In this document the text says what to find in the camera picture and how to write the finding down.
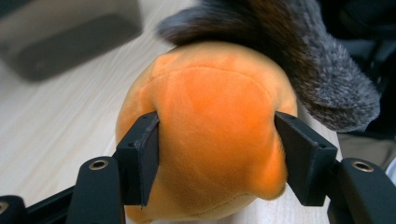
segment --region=stuffed animal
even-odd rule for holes
[[[276,111],[297,98],[326,126],[348,131],[378,113],[374,86],[326,34],[315,0],[201,0],[159,25],[177,45],[129,90],[117,141],[157,111],[158,173],[136,223],[228,216],[284,191]]]

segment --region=light wood surface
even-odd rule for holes
[[[50,80],[29,83],[0,61],[0,195],[27,206],[75,184],[79,166],[115,150],[115,124],[125,94],[143,69],[172,46],[154,34],[164,17],[189,0],[142,0],[144,33]],[[305,112],[301,118],[338,146]],[[256,200],[219,221],[200,223],[328,223],[326,208],[301,206],[290,189],[273,202]]]

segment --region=gray fuzzy object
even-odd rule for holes
[[[308,112],[334,131],[365,127],[379,114],[375,86],[327,34],[317,0],[201,0],[162,21],[158,34],[178,46],[222,40],[267,55]]]

